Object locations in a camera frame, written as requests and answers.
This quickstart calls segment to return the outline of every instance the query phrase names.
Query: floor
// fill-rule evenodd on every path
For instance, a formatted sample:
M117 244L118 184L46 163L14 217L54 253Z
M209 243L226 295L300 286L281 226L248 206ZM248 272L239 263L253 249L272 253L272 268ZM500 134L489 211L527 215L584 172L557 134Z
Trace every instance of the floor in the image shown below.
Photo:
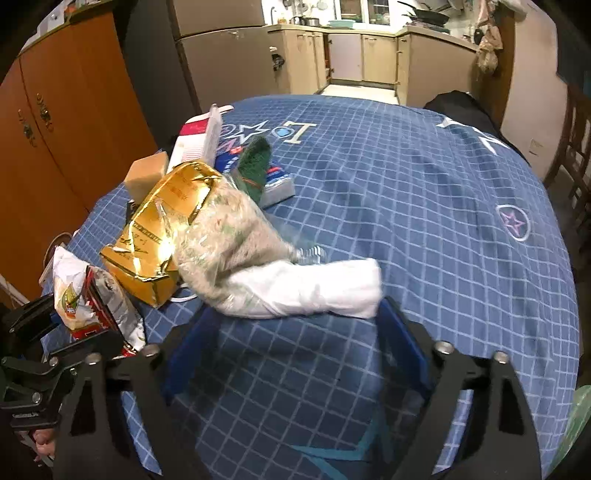
M365 98L366 100L375 100L377 102L398 105L396 92L386 88L328 85L328 87L326 87L322 92L322 95L329 95L333 97Z

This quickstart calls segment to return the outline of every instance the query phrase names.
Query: wooden chair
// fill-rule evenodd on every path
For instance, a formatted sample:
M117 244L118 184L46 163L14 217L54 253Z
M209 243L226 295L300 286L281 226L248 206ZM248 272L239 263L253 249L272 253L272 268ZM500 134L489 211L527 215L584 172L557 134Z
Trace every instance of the wooden chair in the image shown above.
M577 198L573 218L569 226L573 226L591 200L591 188L585 178L591 156L591 99L576 87L569 86L566 116L562 129L562 137L554 162L544 179L544 186L548 188L560 167L568 172L573 179L573 187L569 198Z

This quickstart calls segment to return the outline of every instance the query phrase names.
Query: snack bag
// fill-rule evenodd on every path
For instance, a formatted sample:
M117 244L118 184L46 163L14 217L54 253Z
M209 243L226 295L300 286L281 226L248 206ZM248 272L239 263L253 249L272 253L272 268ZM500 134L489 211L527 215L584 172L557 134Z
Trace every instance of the snack bag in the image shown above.
M135 355L144 347L142 317L107 271L57 247L53 287L54 308L76 340L112 329L125 339L121 355Z

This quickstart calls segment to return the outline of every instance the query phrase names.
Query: person's hand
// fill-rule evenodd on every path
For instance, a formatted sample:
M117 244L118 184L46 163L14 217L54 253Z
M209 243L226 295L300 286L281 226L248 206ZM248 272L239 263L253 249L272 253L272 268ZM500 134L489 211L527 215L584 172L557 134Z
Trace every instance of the person's hand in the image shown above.
M56 454L56 431L55 429L35 430L33 432L35 448L39 455Z

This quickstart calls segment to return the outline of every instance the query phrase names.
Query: metal bolt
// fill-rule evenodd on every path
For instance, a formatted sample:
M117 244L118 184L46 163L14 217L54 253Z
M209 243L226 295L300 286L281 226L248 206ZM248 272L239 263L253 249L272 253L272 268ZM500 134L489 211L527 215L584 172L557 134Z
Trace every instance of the metal bolt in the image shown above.
M496 351L492 357L500 364L505 364L509 361L509 355L500 350Z
M435 350L439 353L443 353L444 355L449 355L454 351L453 345L449 342L435 342Z
M88 355L86 355L86 358L84 359L84 361L88 364L88 365L96 365L98 362L100 362L102 360L102 356L100 355L100 353L94 352L94 353L89 353Z
M150 358L151 356L158 355L160 353L160 347L155 343L149 343L142 348L142 355Z

